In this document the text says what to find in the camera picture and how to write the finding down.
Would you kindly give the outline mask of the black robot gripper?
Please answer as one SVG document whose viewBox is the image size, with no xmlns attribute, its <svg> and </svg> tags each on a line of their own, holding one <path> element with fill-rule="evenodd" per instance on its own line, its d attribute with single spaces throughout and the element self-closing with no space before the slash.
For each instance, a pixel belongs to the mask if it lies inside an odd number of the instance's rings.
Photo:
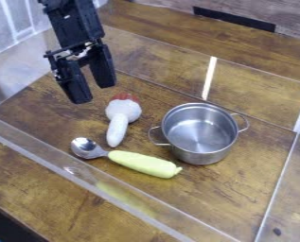
<svg viewBox="0 0 300 242">
<path fill-rule="evenodd" d="M 78 55 L 93 44 L 85 62 L 101 88 L 116 85 L 117 77 L 109 47 L 102 42 L 105 30 L 93 0 L 37 0 L 43 6 L 55 31 L 61 49 L 47 51 L 45 57 L 55 69 L 62 91 L 74 104 L 90 102 L 93 95 L 75 60 L 55 59 L 55 54 L 69 50 Z"/>
</svg>

